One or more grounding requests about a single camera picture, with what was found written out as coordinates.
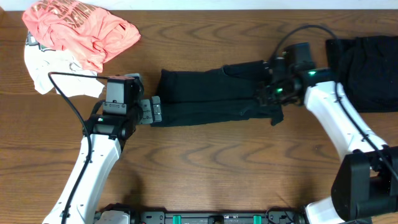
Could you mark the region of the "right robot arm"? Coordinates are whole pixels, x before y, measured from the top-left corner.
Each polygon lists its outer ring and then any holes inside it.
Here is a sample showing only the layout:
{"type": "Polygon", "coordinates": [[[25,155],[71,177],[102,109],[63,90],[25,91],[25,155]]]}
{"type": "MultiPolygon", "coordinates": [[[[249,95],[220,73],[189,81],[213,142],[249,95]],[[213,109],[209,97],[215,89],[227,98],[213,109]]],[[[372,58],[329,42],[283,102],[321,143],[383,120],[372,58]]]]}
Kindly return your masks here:
{"type": "Polygon", "coordinates": [[[307,223],[364,223],[397,211],[397,148],[364,122],[330,68],[317,68],[308,43],[266,62],[262,106],[304,105],[320,122],[341,161],[328,198],[305,206],[307,223]]]}

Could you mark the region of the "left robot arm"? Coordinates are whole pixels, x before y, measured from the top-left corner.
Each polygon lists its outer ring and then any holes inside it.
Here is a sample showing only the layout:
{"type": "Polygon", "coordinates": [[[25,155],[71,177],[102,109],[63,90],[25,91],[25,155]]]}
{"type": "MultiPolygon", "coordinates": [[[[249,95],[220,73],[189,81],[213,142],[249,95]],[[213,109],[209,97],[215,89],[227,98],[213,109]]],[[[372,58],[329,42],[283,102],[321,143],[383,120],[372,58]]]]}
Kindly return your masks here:
{"type": "Polygon", "coordinates": [[[79,156],[44,223],[140,222],[140,214],[127,205],[109,204],[102,212],[97,206],[108,175],[136,127],[161,121],[160,98],[143,97],[138,73],[116,75],[106,81],[106,98],[94,105],[87,120],[71,107],[82,124],[79,156]]]}

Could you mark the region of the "black t-shirt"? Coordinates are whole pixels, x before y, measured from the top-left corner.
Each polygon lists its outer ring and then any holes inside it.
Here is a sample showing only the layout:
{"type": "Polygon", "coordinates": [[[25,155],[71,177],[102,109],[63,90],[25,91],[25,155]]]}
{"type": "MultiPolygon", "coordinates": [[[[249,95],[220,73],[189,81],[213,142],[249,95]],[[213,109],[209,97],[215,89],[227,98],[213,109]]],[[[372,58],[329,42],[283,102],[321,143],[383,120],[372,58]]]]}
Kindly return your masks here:
{"type": "Polygon", "coordinates": [[[269,65],[263,60],[224,65],[205,72],[163,69],[156,91],[162,120],[153,126],[194,126],[262,118],[275,126],[284,119],[281,106],[262,106],[257,95],[261,85],[271,80],[269,65]]]}

